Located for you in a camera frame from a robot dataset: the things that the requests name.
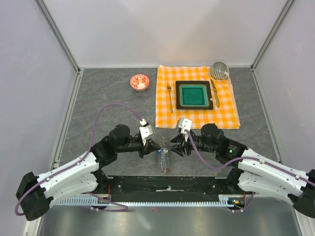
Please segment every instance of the silver cup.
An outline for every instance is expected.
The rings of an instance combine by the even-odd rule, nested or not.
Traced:
[[[227,66],[223,62],[216,62],[210,70],[210,76],[216,80],[227,80],[230,78],[227,72]]]

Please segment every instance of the white bracket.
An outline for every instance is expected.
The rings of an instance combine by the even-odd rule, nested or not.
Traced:
[[[192,125],[192,120],[187,118],[180,118],[177,122],[176,128],[181,130],[181,134],[185,136],[185,142],[188,140],[188,133],[185,132],[185,130],[188,130],[190,132]]]
[[[239,169],[243,171],[248,171],[250,173],[255,173],[258,176],[264,177],[265,179],[269,180],[270,183],[282,186],[283,188],[285,188],[286,190],[288,190],[290,193],[297,197],[303,193],[301,187],[305,187],[306,183],[304,181],[301,181],[299,177],[309,179],[305,171],[300,171],[290,168],[288,166],[284,166],[278,162],[275,162],[264,156],[259,155],[250,148],[244,151],[242,157],[254,157],[257,158],[258,161],[244,159],[238,163]],[[273,164],[278,168],[294,173],[294,176],[277,170],[276,168],[271,167],[269,165],[266,165],[266,163]]]
[[[145,127],[140,127],[139,130],[140,130],[143,146],[145,146],[147,140],[151,139],[155,135],[154,129],[152,128],[151,125],[147,125]]]
[[[54,170],[51,170],[51,171],[48,171],[46,173],[42,173],[42,174],[38,175],[38,180],[37,180],[38,182],[42,181],[43,179],[47,179],[47,178],[49,179],[49,181],[44,182],[40,185],[41,188],[46,189],[46,191],[44,192],[46,198],[53,196],[54,199],[57,199],[55,196],[58,195],[58,193],[63,192],[61,194],[65,195],[65,193],[68,191],[75,191],[72,194],[72,196],[82,193],[83,191],[80,192],[80,190],[79,190],[83,185],[81,182],[84,182],[84,181],[80,181],[82,179],[82,176],[91,175],[91,177],[88,178],[87,181],[92,181],[92,182],[95,181],[96,182],[96,180],[93,179],[94,175],[92,175],[91,172],[98,170],[99,164],[96,162],[96,157],[93,155],[92,152],[90,152],[88,154],[87,158],[84,161],[82,161],[80,163],[80,165],[76,165],[76,166],[72,167],[71,169],[69,169],[63,173],[60,173],[59,175],[57,175],[53,178],[49,178],[49,176],[52,175],[53,173],[58,172],[60,170],[63,170],[65,168],[69,167],[70,165],[78,163],[79,160],[82,159],[84,155],[85,155],[85,153],[83,153],[80,157],[76,158],[75,160],[70,161],[67,164],[65,164],[65,165],[63,165],[57,169],[54,169]],[[88,186],[87,190],[91,188],[90,186],[94,185],[92,182],[89,184],[86,184]]]
[[[228,197],[219,196],[218,202],[119,202],[128,207],[233,207],[228,203]],[[100,202],[98,198],[90,195],[75,196],[60,202],[62,206],[106,206],[108,203]]]
[[[144,125],[146,125],[146,124],[147,124],[147,121],[146,121],[145,119],[142,119],[142,120],[140,121],[140,125],[144,126]]]

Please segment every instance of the metal floor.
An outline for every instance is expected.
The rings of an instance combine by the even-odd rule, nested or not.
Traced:
[[[243,213],[216,207],[133,207],[129,212],[55,206],[37,236],[300,236],[292,209],[255,198]]]
[[[151,79],[147,90],[136,92],[129,85],[135,74]],[[267,123],[249,68],[232,68],[230,75],[240,117],[240,129],[224,130],[226,137],[247,145],[258,153],[276,160]],[[86,69],[83,74],[61,165],[75,159],[89,145],[94,118],[100,108],[114,101],[128,104],[150,124],[155,124],[156,68]],[[125,108],[110,107],[100,116],[95,142],[106,136],[117,124],[126,124],[131,135],[139,124]],[[156,140],[163,135],[169,140],[174,129],[156,129]],[[212,165],[220,164],[212,154],[203,153]],[[185,158],[168,153],[169,176],[227,176],[209,170],[192,153]],[[151,153],[140,159],[138,153],[121,153],[106,168],[109,175],[161,175],[159,157]],[[292,208],[274,199],[254,198],[243,213],[231,213],[214,207],[134,207],[129,212],[90,211],[77,206],[55,206],[43,217],[38,236],[299,236],[300,230]]]

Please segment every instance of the cable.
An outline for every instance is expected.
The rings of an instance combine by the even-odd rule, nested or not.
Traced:
[[[67,170],[69,170],[69,169],[71,169],[71,168],[77,166],[78,164],[80,164],[81,162],[83,162],[83,161],[87,158],[87,156],[89,155],[89,152],[90,152],[90,150],[91,150],[91,148],[92,148],[92,145],[93,145],[94,133],[95,133],[95,126],[96,126],[97,119],[98,119],[99,115],[101,114],[101,112],[102,112],[105,108],[110,107],[110,106],[113,106],[113,105],[119,105],[119,106],[123,106],[123,107],[127,108],[128,110],[130,110],[130,111],[138,118],[139,121],[142,121],[142,118],[140,117],[140,115],[139,115],[134,109],[132,109],[131,107],[127,106],[127,105],[124,104],[124,103],[112,102],[112,103],[109,103],[109,104],[103,106],[102,109],[100,109],[100,111],[98,112],[98,114],[97,114],[97,116],[96,116],[96,118],[95,118],[95,121],[94,121],[94,124],[93,124],[93,129],[92,129],[92,135],[91,135],[90,145],[89,145],[89,148],[88,148],[88,150],[86,151],[85,155],[83,156],[83,158],[81,158],[77,163],[74,163],[74,164],[72,164],[72,165],[70,165],[70,166],[68,166],[68,167],[66,167],[66,168],[64,168],[64,169],[62,169],[62,170],[60,170],[60,171],[57,171],[57,172],[51,174],[51,175],[48,176],[47,178],[43,179],[43,180],[40,181],[39,183],[37,183],[37,184],[35,184],[34,186],[32,186],[28,191],[26,191],[26,192],[22,195],[22,197],[19,199],[18,203],[17,203],[16,206],[15,206],[14,212],[15,212],[16,215],[18,215],[18,216],[25,215],[24,213],[19,213],[18,209],[19,209],[19,205],[21,204],[21,202],[24,200],[24,198],[25,198],[30,192],[32,192],[34,189],[36,189],[38,186],[40,186],[40,185],[43,184],[44,182],[49,181],[51,178],[53,178],[53,177],[55,177],[55,176],[57,176],[57,175],[59,175],[59,174],[65,172],[65,171],[67,171]]]
[[[110,185],[108,186],[108,196],[110,197]]]
[[[244,195],[244,196],[242,197],[241,203],[244,205],[244,207],[246,206],[246,195]],[[239,209],[244,209],[244,207],[240,207],[240,206],[236,205],[235,203],[234,203],[234,206],[236,206],[236,207],[239,208]]]
[[[245,197],[246,197],[246,191],[244,191],[244,193],[243,193],[242,200],[245,199]]]
[[[196,147],[196,145],[195,145],[195,143],[194,143],[194,141],[193,141],[193,139],[192,139],[192,136],[191,136],[190,132],[189,132],[188,130],[185,130],[185,132],[188,133],[189,140],[190,140],[190,142],[191,142],[191,144],[192,144],[192,147],[193,147],[193,149],[195,150],[197,156],[198,156],[198,157],[200,158],[200,160],[201,160],[206,166],[208,166],[210,169],[220,171],[220,170],[222,170],[223,168],[225,168],[225,167],[227,167],[228,165],[230,165],[231,163],[233,163],[233,162],[235,162],[235,161],[239,161],[239,160],[244,160],[244,159],[247,159],[247,160],[254,160],[254,161],[258,161],[258,162],[260,161],[259,158],[249,157],[249,156],[242,156],[242,157],[236,157],[236,158],[234,158],[234,159],[232,159],[232,160],[229,160],[228,162],[226,162],[224,165],[222,165],[222,166],[220,166],[220,167],[211,166],[211,165],[209,165],[208,162],[206,162],[205,159],[203,159],[203,157],[200,155],[200,152],[198,151],[198,149],[197,149],[197,147]],[[287,170],[285,170],[285,169],[283,169],[283,168],[281,168],[281,167],[278,167],[278,166],[276,166],[276,165],[274,165],[274,164],[271,164],[271,163],[266,162],[266,161],[264,162],[264,164],[266,164],[267,166],[270,166],[270,167],[272,167],[272,168],[275,168],[276,170],[282,171],[282,172],[284,172],[284,173],[286,173],[286,174],[288,174],[288,175],[290,175],[290,176],[292,176],[292,177],[296,177],[296,174],[291,173],[290,171],[287,171]],[[310,184],[311,186],[315,187],[315,183],[309,181],[308,179],[305,179],[305,178],[303,178],[303,177],[299,177],[299,179],[302,180],[302,181],[304,181],[304,182],[306,182],[306,183],[308,183],[308,184]]]
[[[250,204],[252,203],[252,199],[254,198],[254,192],[252,192],[252,196],[251,196],[251,199],[250,199],[250,201],[248,202],[248,204],[247,205],[245,205],[242,209],[240,209],[240,210],[234,210],[234,211],[232,211],[232,212],[242,212],[242,211],[244,211],[244,210],[246,210],[249,206],[250,206]]]
[[[123,207],[123,209],[109,209],[109,210],[106,210],[106,209],[99,209],[99,208],[96,208],[96,207],[91,207],[91,210],[95,210],[95,211],[106,211],[106,212],[121,212],[121,211],[127,211],[127,210],[129,209],[129,207],[126,206],[126,205],[111,202],[110,200],[101,198],[100,196],[98,196],[98,195],[96,195],[96,194],[94,194],[94,193],[86,192],[86,194],[89,194],[89,195],[91,195],[91,196],[93,196],[93,197],[96,197],[96,198],[98,198],[100,201],[107,202],[108,204],[112,204],[112,205],[116,205],[116,206],[119,206],[119,207]]]

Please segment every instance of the placemat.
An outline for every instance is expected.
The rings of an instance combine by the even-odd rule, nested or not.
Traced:
[[[236,108],[233,86],[231,79],[213,79],[220,101],[220,107],[216,106],[216,100],[211,86],[213,99],[213,110],[177,110],[175,82],[177,80],[196,81],[203,80],[210,82],[210,67],[173,67],[160,65],[157,71],[157,92],[156,92],[156,127],[175,128],[180,118],[188,118],[193,121],[192,128],[200,129],[204,124],[215,123],[221,129],[237,129],[240,121]],[[171,83],[171,99],[174,113],[170,110],[169,92],[167,83]]]

